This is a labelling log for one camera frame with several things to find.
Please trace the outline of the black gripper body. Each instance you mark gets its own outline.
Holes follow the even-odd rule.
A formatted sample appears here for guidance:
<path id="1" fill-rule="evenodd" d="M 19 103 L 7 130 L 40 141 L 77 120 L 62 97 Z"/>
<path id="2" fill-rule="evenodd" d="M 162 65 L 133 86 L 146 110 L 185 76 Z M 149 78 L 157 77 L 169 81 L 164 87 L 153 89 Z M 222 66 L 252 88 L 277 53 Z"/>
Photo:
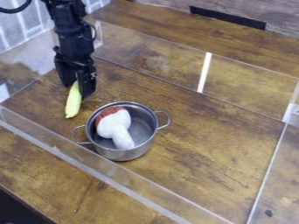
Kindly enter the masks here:
<path id="1" fill-rule="evenodd" d="M 90 54 L 94 52 L 92 25 L 56 27 L 58 45 L 53 47 L 54 66 L 60 74 L 70 74 L 93 66 Z"/>

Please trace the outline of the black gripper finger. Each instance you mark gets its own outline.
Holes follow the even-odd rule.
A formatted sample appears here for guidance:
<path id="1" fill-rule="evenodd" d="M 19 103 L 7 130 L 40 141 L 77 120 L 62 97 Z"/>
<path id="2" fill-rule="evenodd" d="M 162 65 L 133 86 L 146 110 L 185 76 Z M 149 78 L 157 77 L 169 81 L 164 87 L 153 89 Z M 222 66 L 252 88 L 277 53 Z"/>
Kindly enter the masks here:
<path id="1" fill-rule="evenodd" d="M 97 73 L 80 69 L 77 71 L 78 91 L 82 97 L 88 97 L 96 91 Z"/>
<path id="2" fill-rule="evenodd" d="M 61 84 L 69 87 L 76 81 L 76 67 L 65 61 L 56 61 L 54 66 Z"/>

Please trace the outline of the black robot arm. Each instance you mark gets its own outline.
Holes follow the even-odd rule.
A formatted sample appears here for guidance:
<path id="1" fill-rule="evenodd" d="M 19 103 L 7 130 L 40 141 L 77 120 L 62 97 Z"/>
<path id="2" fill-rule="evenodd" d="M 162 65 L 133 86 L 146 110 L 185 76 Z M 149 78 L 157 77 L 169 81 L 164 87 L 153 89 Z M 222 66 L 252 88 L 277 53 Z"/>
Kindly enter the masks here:
<path id="1" fill-rule="evenodd" d="M 78 92 L 86 98 L 96 91 L 97 70 L 90 54 L 94 52 L 96 28 L 84 20 L 85 4 L 81 0 L 41 0 L 45 3 L 58 45 L 53 47 L 54 67 L 61 84 L 78 82 Z"/>

